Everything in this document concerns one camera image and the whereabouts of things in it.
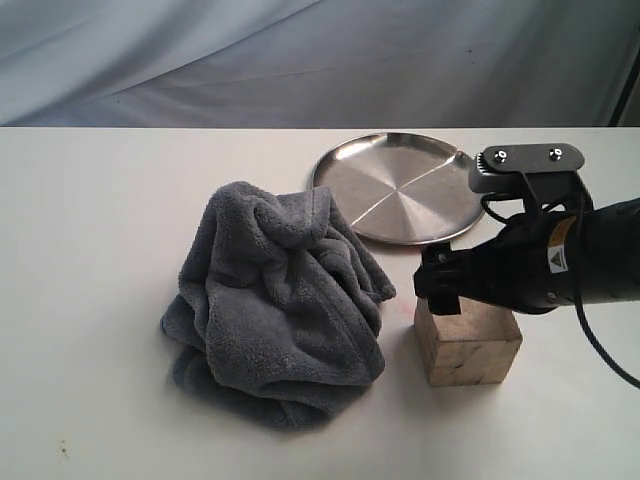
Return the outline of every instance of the table surface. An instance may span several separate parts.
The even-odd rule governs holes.
[[[638,129],[418,130],[473,154],[567,142],[597,206],[635,198]],[[372,248],[397,287],[382,307],[387,367],[326,428],[274,433],[187,396],[159,330],[204,206],[247,180],[306,188],[362,131],[0,129],[0,478],[639,478],[639,393],[575,313],[518,316],[499,386],[429,388],[412,328],[416,248]],[[494,235],[485,217],[454,247]],[[640,304],[588,308],[640,374]]]

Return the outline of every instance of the wooden cube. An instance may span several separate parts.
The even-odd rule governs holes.
[[[432,315],[418,299],[415,333],[433,387],[500,383],[522,343],[511,310],[460,297],[460,315]]]

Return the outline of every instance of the robotic arm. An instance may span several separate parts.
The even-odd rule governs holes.
[[[469,187],[505,227],[469,250],[428,245],[415,292],[437,315],[460,313],[459,296],[534,315],[573,304],[605,362],[640,388],[593,336],[582,308],[640,299],[640,198],[594,210],[577,174],[583,164],[567,144],[492,146],[478,154]],[[490,202],[505,200],[522,200],[524,212],[505,219],[491,210]]]

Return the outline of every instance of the towel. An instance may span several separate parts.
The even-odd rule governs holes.
[[[335,417],[382,373],[377,304],[395,289],[327,187],[211,197],[162,319],[175,383],[264,425]]]

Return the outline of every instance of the metal plate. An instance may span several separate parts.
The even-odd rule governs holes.
[[[380,133],[350,140],[316,165],[313,186],[327,185],[353,230],[397,245],[450,239],[482,216],[468,187],[472,159],[429,137]]]

